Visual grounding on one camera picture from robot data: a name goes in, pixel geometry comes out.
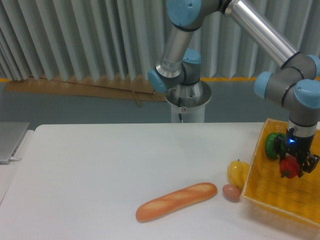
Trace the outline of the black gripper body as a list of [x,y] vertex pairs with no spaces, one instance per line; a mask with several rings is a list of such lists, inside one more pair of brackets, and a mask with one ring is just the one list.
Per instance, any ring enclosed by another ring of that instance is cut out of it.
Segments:
[[286,131],[285,147],[287,153],[295,157],[307,157],[314,135],[301,137],[296,135],[296,130],[292,127]]

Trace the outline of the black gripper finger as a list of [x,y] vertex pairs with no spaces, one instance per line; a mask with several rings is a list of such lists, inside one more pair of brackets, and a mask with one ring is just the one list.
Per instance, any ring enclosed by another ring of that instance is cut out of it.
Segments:
[[307,152],[306,154],[298,156],[297,160],[300,167],[298,177],[301,178],[305,173],[309,174],[316,168],[320,156]]
[[273,140],[273,151],[279,156],[280,160],[283,160],[287,155],[287,149],[285,146],[285,137],[283,135],[277,135]]

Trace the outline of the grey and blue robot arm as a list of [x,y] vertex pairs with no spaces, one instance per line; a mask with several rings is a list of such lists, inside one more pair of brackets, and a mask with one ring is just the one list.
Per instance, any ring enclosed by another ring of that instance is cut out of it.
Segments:
[[301,177],[320,158],[311,153],[320,119],[320,58],[300,51],[310,0],[168,0],[171,23],[161,57],[147,73],[174,107],[204,105],[203,76],[253,77],[254,93],[288,110],[284,133],[270,134],[266,155],[280,174]]

